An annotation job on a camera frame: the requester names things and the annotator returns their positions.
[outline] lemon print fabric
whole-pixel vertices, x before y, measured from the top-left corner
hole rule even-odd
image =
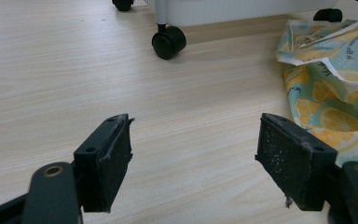
[[[277,58],[294,122],[358,161],[358,21],[289,21]]]

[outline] black caster wheel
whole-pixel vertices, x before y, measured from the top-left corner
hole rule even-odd
[[[129,11],[133,5],[133,0],[112,0],[112,3],[119,11]]]
[[[341,10],[335,8],[322,9],[315,14],[313,20],[339,22],[342,21],[342,12]]]
[[[175,26],[169,26],[166,29],[160,27],[159,31],[153,35],[152,45],[159,58],[169,60],[185,48],[186,37]]]

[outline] wooden floor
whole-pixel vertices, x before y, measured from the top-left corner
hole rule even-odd
[[[358,20],[358,2],[337,7]],[[291,116],[283,27],[314,13],[185,27],[187,47],[163,61],[141,1],[119,13],[109,0],[0,0],[0,203],[129,113],[133,159],[112,213],[85,223],[326,223],[328,205],[285,208],[254,159],[261,114]]]

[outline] yellow lemon pattern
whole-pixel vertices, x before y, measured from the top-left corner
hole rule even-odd
[[[339,132],[358,131],[358,120],[334,107],[326,107],[321,111],[320,124],[322,128]]]
[[[289,21],[277,50],[297,125],[358,161],[358,22]]]
[[[296,101],[298,118],[303,125],[308,125],[310,123],[311,117],[316,113],[319,106],[319,104],[309,100],[299,99]]]

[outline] white furniture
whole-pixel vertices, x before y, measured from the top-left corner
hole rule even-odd
[[[112,0],[129,10],[133,0]],[[170,59],[186,46],[186,37],[175,26],[244,20],[286,13],[332,8],[337,0],[144,0],[156,14],[158,32],[152,45],[162,59]]]

